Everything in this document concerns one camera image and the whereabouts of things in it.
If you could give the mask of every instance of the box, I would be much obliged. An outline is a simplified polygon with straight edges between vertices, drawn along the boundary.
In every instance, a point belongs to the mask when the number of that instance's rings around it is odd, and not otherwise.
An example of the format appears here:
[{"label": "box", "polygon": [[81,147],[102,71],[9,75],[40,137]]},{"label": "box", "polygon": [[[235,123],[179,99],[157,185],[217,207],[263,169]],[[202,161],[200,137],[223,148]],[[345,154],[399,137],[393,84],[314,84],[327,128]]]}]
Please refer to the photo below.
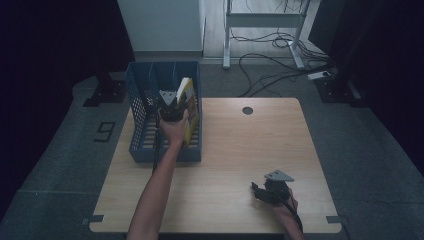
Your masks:
[{"label": "box", "polygon": [[[183,77],[193,79],[199,111],[199,126],[190,144],[183,146],[178,162],[200,162],[202,152],[202,94],[199,63],[190,62],[131,62],[125,76],[134,116],[134,133],[129,151],[135,162],[153,162],[155,157],[155,103],[159,90],[176,91]],[[162,134],[159,161],[168,147]]]}]

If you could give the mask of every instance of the black cable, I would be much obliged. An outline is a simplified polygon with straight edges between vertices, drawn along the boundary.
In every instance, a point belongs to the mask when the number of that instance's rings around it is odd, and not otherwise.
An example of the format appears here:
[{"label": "black cable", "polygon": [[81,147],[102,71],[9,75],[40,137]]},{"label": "black cable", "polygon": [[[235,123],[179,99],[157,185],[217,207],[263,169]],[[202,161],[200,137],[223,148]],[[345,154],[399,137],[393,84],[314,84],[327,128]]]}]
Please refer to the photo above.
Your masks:
[{"label": "black cable", "polygon": [[158,100],[156,100],[156,106],[155,106],[155,158],[153,160],[153,168],[152,168],[152,174],[156,170],[156,167],[158,166],[159,162],[159,149],[160,149],[160,115],[159,115],[159,109],[158,109]]},{"label": "black cable", "polygon": [[[289,47],[288,41],[292,41],[292,39],[294,38],[290,34],[279,32],[279,28],[277,29],[277,32],[275,32],[275,33],[270,33],[270,34],[265,35],[263,37],[257,37],[257,38],[245,38],[245,37],[240,37],[240,36],[234,36],[232,29],[230,30],[230,32],[231,32],[232,39],[235,39],[236,41],[240,41],[240,42],[244,42],[244,41],[248,41],[248,42],[272,42],[272,46],[279,47],[279,48]],[[271,39],[262,40],[262,39],[265,39],[265,38],[273,36],[273,35],[278,35],[278,36],[276,38],[272,39],[272,40]],[[278,41],[284,41],[285,45],[279,45]],[[301,40],[299,40],[299,42],[298,42],[298,47],[305,57],[308,57],[308,58],[311,58],[311,59],[318,59],[318,60],[324,61],[324,62],[329,61],[329,57],[325,53],[320,53],[320,52],[315,52],[315,51],[309,50],[306,47],[305,43]]]},{"label": "black cable", "polygon": [[301,11],[302,11],[303,1],[304,1],[304,0],[301,0],[301,1],[300,1],[299,12],[301,12]]},{"label": "black cable", "polygon": [[294,207],[293,197],[291,195],[290,195],[290,198],[292,199],[293,207],[290,206],[290,204],[288,204],[288,202],[285,201],[284,199],[280,198],[280,200],[284,204],[284,206],[286,206],[286,208],[290,211],[290,213],[293,215],[294,219],[296,220],[297,225],[299,226],[300,231],[303,233],[302,220],[300,219],[299,214],[297,214],[297,209]]},{"label": "black cable", "polygon": [[250,7],[249,7],[249,4],[247,3],[247,0],[246,0],[246,7],[249,9],[249,11],[252,13],[252,9],[250,9]]},{"label": "black cable", "polygon": [[287,5],[289,4],[289,0],[286,0],[286,6],[284,7],[284,13],[287,11]]},{"label": "black cable", "polygon": [[346,233],[346,237],[347,237],[347,239],[348,240],[350,240],[351,238],[350,238],[350,233],[349,233],[349,231],[347,230],[347,227],[345,226],[345,225],[343,225],[342,224],[342,228],[343,228],[343,230],[345,231],[345,233]]},{"label": "black cable", "polygon": [[[262,84],[262,86],[265,87],[266,85],[262,82],[262,80],[265,80],[265,79],[271,78],[271,77],[275,77],[275,76],[262,76],[256,83],[260,82]],[[282,97],[280,93],[271,91],[267,87],[265,87],[265,90],[267,90],[268,92],[273,93],[275,95],[278,95],[279,97]]]},{"label": "black cable", "polygon": [[260,56],[260,57],[262,57],[262,58],[266,58],[266,59],[268,59],[268,60],[271,60],[271,61],[273,61],[273,62],[278,63],[279,65],[281,65],[281,66],[283,66],[283,67],[289,68],[289,69],[294,70],[295,72],[299,72],[299,73],[297,73],[297,74],[293,74],[293,75],[287,75],[287,76],[279,77],[278,79],[276,79],[276,80],[272,81],[271,83],[266,84],[265,86],[263,86],[263,87],[262,87],[262,88],[260,88],[259,90],[257,90],[257,91],[255,91],[254,93],[250,94],[250,95],[249,95],[249,97],[252,97],[252,96],[253,96],[253,95],[255,95],[256,93],[258,93],[258,92],[262,91],[263,89],[266,89],[267,87],[271,86],[272,84],[274,84],[274,83],[276,83],[276,82],[278,82],[278,81],[280,81],[280,80],[282,80],[282,79],[290,78],[290,77],[297,77],[297,76],[301,76],[301,75],[304,75],[304,74],[312,73],[312,72],[317,71],[317,70],[327,69],[327,68],[330,68],[330,67],[332,66],[331,64],[327,63],[327,64],[325,64],[325,65],[323,65],[323,66],[320,66],[320,67],[317,67],[317,68],[314,68],[314,69],[303,70],[303,69],[297,69],[297,68],[294,68],[294,67],[288,66],[288,65],[286,65],[286,64],[284,64],[284,63],[281,63],[280,61],[278,61],[278,60],[276,60],[276,59],[274,59],[274,58],[272,58],[272,57],[268,57],[268,56],[265,56],[265,55],[262,55],[262,54],[256,54],[256,53],[248,53],[248,54],[245,54],[245,55],[243,55],[243,56],[241,56],[241,57],[239,58],[239,67],[240,67],[240,69],[242,70],[243,74],[246,76],[247,81],[248,81],[248,83],[249,83],[249,87],[248,87],[248,89],[247,89],[244,93],[242,93],[242,94],[241,94],[241,95],[239,95],[238,97],[244,97],[246,94],[248,94],[248,93],[252,90],[252,87],[253,87],[254,85],[256,85],[256,83],[257,83],[257,82],[256,82],[255,84],[253,84],[253,85],[252,85],[252,81],[251,81],[251,79],[250,79],[249,75],[247,74],[246,70],[244,69],[243,65],[241,64],[242,60],[243,60],[245,57],[250,56],[250,55]]},{"label": "black cable", "polygon": [[279,4],[279,5],[275,8],[274,13],[276,13],[276,12],[277,12],[278,8],[279,8],[282,4],[283,4],[283,0],[281,0],[281,1],[280,1],[280,4]]}]

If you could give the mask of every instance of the desk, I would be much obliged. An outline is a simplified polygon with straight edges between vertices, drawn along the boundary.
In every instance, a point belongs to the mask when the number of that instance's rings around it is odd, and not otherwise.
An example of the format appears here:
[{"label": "desk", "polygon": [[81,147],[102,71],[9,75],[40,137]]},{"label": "desk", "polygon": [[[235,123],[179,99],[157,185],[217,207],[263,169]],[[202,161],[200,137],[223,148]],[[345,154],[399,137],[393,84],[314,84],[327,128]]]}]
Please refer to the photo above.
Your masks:
[{"label": "desk", "polygon": [[[280,169],[299,202],[305,233],[337,233],[337,216],[302,109],[294,98],[203,98],[200,163],[175,169],[161,232],[281,233],[267,204],[256,200],[251,182]],[[244,107],[253,113],[245,115]],[[137,164],[128,147],[131,111],[122,130],[91,222],[94,232],[127,232],[152,164]]]}]

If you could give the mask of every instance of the hole in table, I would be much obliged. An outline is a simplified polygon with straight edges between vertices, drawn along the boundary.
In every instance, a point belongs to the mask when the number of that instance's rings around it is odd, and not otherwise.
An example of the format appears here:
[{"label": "hole in table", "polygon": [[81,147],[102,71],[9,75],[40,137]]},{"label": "hole in table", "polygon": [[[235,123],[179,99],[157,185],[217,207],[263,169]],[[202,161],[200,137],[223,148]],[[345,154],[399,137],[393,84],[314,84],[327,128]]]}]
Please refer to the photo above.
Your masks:
[{"label": "hole in table", "polygon": [[242,111],[243,111],[244,114],[250,115],[250,114],[253,113],[253,108],[251,108],[251,107],[244,107]]}]

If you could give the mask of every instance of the human arm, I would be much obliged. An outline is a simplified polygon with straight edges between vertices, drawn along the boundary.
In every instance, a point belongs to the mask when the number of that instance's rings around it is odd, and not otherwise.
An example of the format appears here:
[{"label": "human arm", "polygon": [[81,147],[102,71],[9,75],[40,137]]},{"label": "human arm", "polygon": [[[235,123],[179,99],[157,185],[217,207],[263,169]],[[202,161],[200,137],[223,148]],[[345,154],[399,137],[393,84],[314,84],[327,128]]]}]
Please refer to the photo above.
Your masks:
[{"label": "human arm", "polygon": [[160,122],[169,147],[141,194],[128,230],[128,240],[158,238],[177,156],[183,143],[187,118],[186,110],[183,119],[179,122],[168,123],[162,120]]},{"label": "human arm", "polygon": [[[290,198],[287,203],[293,208],[297,209],[298,203],[293,197],[293,192],[289,188]],[[304,235],[299,228],[293,214],[284,205],[273,205],[272,210],[278,222],[283,226],[284,231],[290,237],[291,240],[304,240]]]}]

